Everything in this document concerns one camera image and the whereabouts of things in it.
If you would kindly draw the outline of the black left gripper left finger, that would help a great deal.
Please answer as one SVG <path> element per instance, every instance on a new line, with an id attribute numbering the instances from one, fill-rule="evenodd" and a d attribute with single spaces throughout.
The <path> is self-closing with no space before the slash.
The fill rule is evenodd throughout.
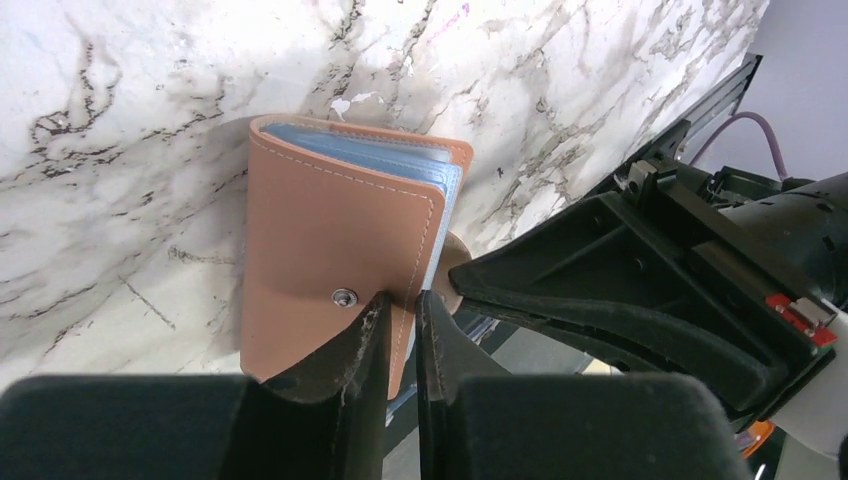
<path id="1" fill-rule="evenodd" d="M 1 397 L 5 479 L 377 479 L 391 301 L 289 369 L 45 375 Z"/>

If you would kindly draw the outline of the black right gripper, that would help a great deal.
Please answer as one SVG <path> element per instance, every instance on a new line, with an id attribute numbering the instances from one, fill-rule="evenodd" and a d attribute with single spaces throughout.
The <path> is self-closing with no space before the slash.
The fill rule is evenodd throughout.
<path id="1" fill-rule="evenodd" d="M 468 307 L 628 372 L 694 377 L 735 423 L 767 418 L 836 358 L 835 337 L 800 308 L 813 291 L 847 308 L 847 174 L 676 166 L 722 214 L 692 196 L 641 209 L 604 193 L 454 267 L 450 282 Z"/>

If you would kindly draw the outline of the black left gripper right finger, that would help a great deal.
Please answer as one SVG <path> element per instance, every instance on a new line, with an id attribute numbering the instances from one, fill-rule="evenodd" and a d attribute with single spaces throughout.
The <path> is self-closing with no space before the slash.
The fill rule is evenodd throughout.
<path id="1" fill-rule="evenodd" d="M 748 479 L 717 399 L 677 374 L 513 375 L 430 291 L 416 307 L 425 479 Z"/>

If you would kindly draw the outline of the tan leather card holder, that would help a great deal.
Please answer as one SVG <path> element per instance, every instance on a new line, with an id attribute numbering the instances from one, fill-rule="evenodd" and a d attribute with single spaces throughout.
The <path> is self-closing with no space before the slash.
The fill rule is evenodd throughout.
<path id="1" fill-rule="evenodd" d="M 474 151 L 461 140 L 287 114 L 249 125 L 240 366 L 265 381 L 392 301 L 388 393 Z"/>

